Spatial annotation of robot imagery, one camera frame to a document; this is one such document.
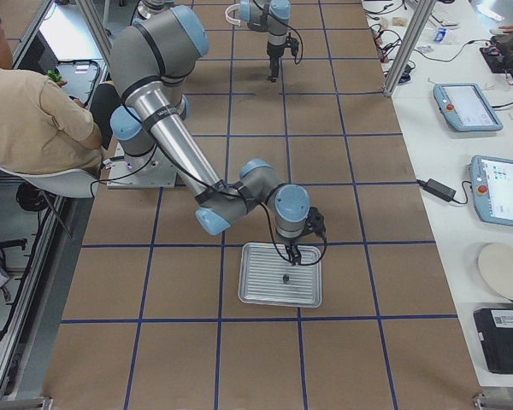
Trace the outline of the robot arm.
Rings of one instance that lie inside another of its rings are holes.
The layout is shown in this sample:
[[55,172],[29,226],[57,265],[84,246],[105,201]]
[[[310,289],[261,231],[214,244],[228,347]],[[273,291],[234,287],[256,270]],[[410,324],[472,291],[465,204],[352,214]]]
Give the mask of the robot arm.
[[[302,48],[301,39],[293,38],[289,25],[288,1],[239,1],[228,6],[225,18],[233,26],[243,23],[254,32],[268,35],[268,80],[279,77],[280,59],[289,50],[295,62]],[[173,6],[147,20],[129,27],[133,48],[140,53],[134,60],[141,71],[166,79],[182,79],[195,67],[196,60],[209,53],[209,40],[196,13],[185,5]]]
[[305,188],[286,183],[261,159],[249,161],[236,184],[226,184],[186,129],[177,102],[168,94],[171,83],[183,81],[209,41],[194,11],[177,5],[125,28],[115,39],[109,70],[116,91],[153,144],[180,172],[199,207],[196,217],[210,235],[218,235],[256,206],[275,220],[268,224],[273,241],[286,250],[281,258],[301,265],[301,237],[326,237],[324,217],[310,205]]

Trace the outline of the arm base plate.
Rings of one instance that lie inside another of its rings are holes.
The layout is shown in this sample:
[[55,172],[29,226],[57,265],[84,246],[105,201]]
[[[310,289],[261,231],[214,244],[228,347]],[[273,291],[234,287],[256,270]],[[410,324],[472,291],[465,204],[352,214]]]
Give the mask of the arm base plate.
[[162,151],[151,149],[141,157],[132,157],[124,153],[118,142],[114,156],[121,156],[112,161],[106,185],[110,189],[154,189],[174,188],[177,179],[176,168]]

